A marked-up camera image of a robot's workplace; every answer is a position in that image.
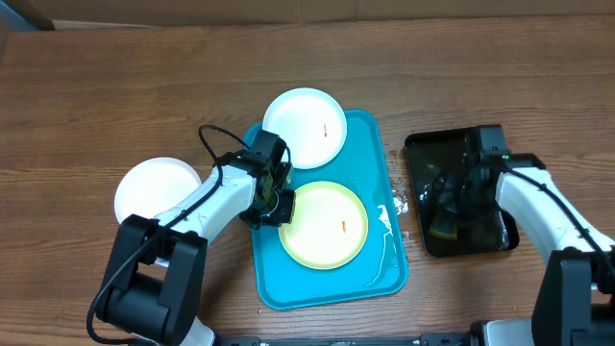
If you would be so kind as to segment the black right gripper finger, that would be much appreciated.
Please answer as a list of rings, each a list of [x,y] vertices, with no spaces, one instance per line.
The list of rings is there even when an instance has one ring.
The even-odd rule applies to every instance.
[[[454,214],[457,219],[457,228],[469,227],[473,220],[473,209],[467,202],[431,202],[432,217],[438,212]]]
[[[436,202],[465,202],[467,181],[466,173],[441,172],[431,182],[432,197]]]

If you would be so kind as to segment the yellow green scrub sponge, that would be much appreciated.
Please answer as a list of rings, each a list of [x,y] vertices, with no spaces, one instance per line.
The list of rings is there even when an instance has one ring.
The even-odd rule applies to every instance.
[[[430,223],[428,234],[433,237],[456,240],[457,239],[457,219],[454,214],[447,212],[436,213]]]

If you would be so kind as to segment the yellow-green rimmed plate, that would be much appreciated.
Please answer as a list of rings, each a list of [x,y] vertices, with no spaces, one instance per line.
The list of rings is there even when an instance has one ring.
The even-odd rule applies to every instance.
[[[292,220],[279,227],[284,250],[298,263],[331,270],[354,259],[369,233],[368,216],[348,187],[326,181],[296,190]]]

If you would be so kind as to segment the plain white plate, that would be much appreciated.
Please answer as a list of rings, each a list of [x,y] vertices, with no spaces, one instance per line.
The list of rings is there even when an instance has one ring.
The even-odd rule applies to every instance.
[[[118,223],[131,214],[153,218],[182,202],[201,185],[197,172],[174,158],[152,158],[133,167],[119,183],[114,195]]]

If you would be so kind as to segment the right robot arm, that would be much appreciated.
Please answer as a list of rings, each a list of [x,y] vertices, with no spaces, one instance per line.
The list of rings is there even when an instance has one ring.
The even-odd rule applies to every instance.
[[[555,186],[533,154],[481,154],[430,183],[438,231],[454,231],[497,211],[527,234],[546,270],[529,318],[478,322],[474,345],[611,345],[613,303],[595,304],[593,290],[614,294],[614,241],[592,226]]]

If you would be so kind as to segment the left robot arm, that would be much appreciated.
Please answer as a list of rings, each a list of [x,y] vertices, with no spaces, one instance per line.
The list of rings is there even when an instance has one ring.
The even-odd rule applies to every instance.
[[[155,218],[119,225],[101,288],[86,316],[105,345],[216,345],[198,316],[209,242],[239,217],[253,229],[292,219],[290,153],[243,149],[216,159],[208,179]]]

